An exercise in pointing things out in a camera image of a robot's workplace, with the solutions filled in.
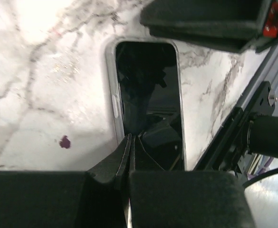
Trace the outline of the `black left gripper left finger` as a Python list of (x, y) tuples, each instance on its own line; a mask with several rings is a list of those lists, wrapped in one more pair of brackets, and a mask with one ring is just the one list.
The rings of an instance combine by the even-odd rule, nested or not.
[(87, 171), (0, 171), (0, 228), (125, 228), (131, 144)]

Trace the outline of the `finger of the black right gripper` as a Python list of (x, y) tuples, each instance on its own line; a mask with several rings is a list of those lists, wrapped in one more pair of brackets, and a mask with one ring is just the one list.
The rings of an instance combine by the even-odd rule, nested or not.
[(140, 23), (155, 37), (242, 53), (256, 47), (270, 0), (154, 0)]

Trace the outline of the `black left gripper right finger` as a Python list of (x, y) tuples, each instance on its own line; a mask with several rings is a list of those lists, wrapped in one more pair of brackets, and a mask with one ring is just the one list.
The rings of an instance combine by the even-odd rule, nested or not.
[(253, 228), (244, 188), (220, 171), (164, 171), (134, 137), (129, 192), (134, 228)]

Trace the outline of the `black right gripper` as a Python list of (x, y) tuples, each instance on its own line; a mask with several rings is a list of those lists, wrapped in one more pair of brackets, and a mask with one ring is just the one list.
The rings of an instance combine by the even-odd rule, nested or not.
[(264, 51), (278, 44), (278, 0), (264, 0), (257, 17), (257, 31), (245, 50)]

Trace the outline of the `black smartphone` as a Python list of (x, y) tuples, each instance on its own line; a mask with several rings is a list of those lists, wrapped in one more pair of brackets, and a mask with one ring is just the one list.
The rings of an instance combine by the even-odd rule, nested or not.
[(176, 49), (170, 43), (123, 41), (115, 48), (115, 64), (133, 163), (143, 170), (184, 170)]

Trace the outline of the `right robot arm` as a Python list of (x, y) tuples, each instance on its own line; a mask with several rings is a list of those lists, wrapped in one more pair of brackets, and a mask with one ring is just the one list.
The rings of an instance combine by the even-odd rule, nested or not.
[(187, 170), (278, 158), (278, 0), (155, 0), (140, 22), (177, 44)]

